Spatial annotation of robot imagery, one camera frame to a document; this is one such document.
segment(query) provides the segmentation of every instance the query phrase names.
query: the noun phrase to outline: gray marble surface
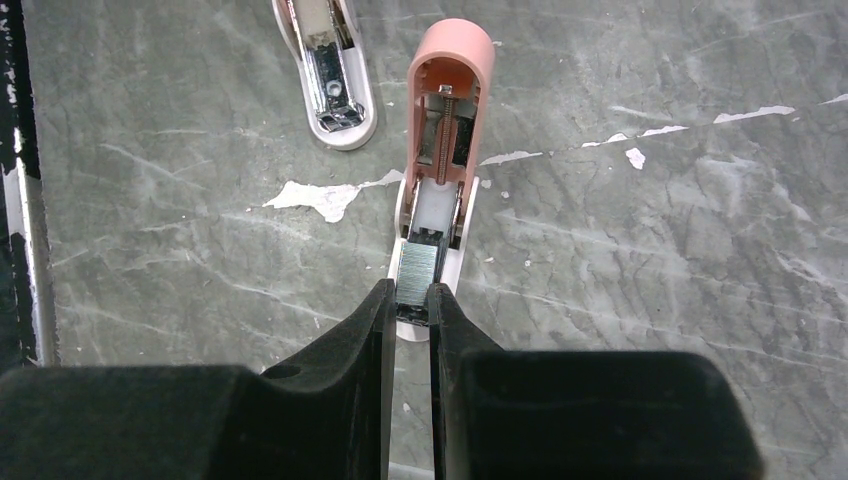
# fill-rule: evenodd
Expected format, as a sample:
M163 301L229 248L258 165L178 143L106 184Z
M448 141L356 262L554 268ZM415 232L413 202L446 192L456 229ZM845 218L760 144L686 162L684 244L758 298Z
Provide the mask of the gray marble surface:
M769 478L848 475L843 2L360 0L380 125L352 153L310 137L267 0L25 7L65 364L259 370L350 313L397 184L335 224L261 205L402 168L410 57L459 16L497 44L481 161L541 153L478 169L469 317L508 348L706 355ZM398 347L396 478L431 475L426 359Z

